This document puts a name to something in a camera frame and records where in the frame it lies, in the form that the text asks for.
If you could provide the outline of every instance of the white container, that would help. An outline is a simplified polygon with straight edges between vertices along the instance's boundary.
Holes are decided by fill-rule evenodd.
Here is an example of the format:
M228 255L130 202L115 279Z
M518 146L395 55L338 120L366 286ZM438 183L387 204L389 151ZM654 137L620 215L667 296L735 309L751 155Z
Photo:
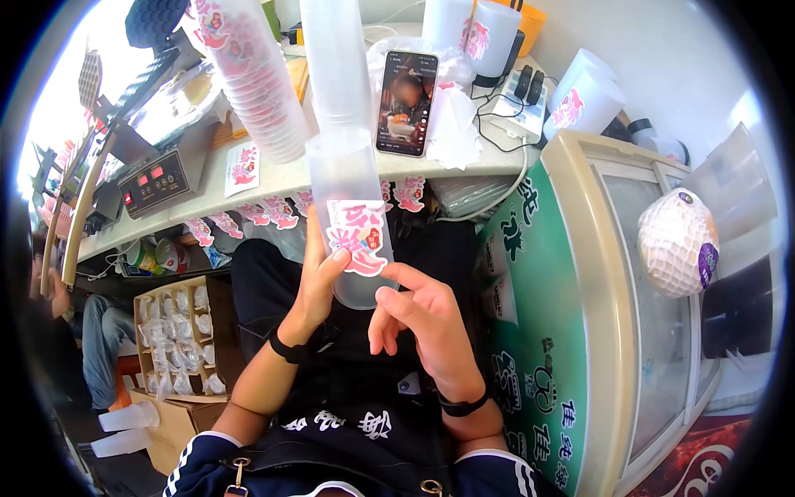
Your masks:
M463 50L474 4L474 0L428 0L422 18L423 39L434 48Z
M196 0L192 2L224 93L264 158L276 164L299 158L308 138L306 119L281 46L273 39L260 5L251 0L215 0L199 7ZM288 133L264 138L276 130ZM277 152L285 148L291 152Z
M624 94L615 81L584 68L544 123L544 136L551 140L563 128L600 134L623 108Z
M657 138L654 136L642 136L638 139L638 143L636 143L636 145L644 149L651 150L652 152L659 153L661 156L667 157L672 161L679 162L680 164L689 165L690 163L690 152L688 152L688 147L684 146L684 143L680 142L679 140L672 140L670 138Z
M143 450L152 443L152 435L149 434L149 430L133 428L92 442L91 450L97 457L120 456Z
M522 15L509 6L488 0L478 2L466 47L478 76L497 80L502 76L521 21Z
M374 132L358 0L301 0L300 5L317 126L321 132L336 124Z
M742 123L679 186L698 195L712 212L721 243L778 215L765 166Z
M552 98L547 102L548 109L554 111L560 105L560 101L568 94L568 89L572 87L574 80L583 68L595 68L603 72L611 80L619 80L615 71L604 60L599 59L586 49L580 49L577 51L577 55L574 56L572 63L568 65L566 73L560 78L560 84L557 85L552 93Z
M99 415L99 424L106 432L118 432L123 429L145 428L160 425L160 414L152 402L144 401L124 409Z
M329 255L332 252L327 233L327 229L332 226L329 219L329 200L383 202L370 131L362 127L345 126L321 131L306 142L306 154L317 218L323 233L326 255ZM377 256L392 262L392 242L386 226L386 213L382 214L382 221L383 245ZM381 286L396 289L398 284L379 276L366 278L357 273L345 272L334 281L334 295L351 309L373 309L375 290Z

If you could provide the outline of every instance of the smartphone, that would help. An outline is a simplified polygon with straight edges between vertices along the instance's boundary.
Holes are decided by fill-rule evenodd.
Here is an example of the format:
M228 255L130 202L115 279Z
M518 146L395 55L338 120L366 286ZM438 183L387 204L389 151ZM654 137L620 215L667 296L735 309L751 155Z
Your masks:
M412 157L425 154L439 57L390 50L378 105L375 148Z

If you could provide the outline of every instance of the digital control panel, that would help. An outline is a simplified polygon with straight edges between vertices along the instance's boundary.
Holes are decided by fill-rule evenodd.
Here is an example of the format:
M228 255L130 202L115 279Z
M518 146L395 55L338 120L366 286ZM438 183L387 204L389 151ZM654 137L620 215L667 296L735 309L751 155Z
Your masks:
M191 191L176 150L136 169L119 181L118 188L122 203L132 219L153 212L158 204Z

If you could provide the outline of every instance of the hand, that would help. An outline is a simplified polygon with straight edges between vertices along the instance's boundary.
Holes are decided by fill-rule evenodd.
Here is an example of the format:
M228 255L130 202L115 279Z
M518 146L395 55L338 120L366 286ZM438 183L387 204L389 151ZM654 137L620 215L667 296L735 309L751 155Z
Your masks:
M486 385L452 289L400 262L387 264L380 276L395 280L409 291L397 292L386 286L376 291L378 305L367 330L370 353L378 354L384 348L387 354L395 355L398 333L411 328L422 367L442 395L450 402L480 399Z
M304 251L304 268L301 271L301 286L298 289L296 302L285 318L293 336L282 336L279 339L292 347L305 343L309 337L328 317L332 310L332 284L334 279L345 271L351 261L351 252L345 249L335 251L328 258L317 221L315 206L307 211L306 250Z

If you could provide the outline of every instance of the jeans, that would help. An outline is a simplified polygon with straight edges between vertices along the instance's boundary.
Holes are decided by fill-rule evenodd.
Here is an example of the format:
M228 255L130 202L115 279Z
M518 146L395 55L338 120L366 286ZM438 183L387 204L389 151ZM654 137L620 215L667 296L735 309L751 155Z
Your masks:
M107 297L91 295L83 311L83 377L94 409L107 409L116 402L114 369L124 337L135 342L132 315Z

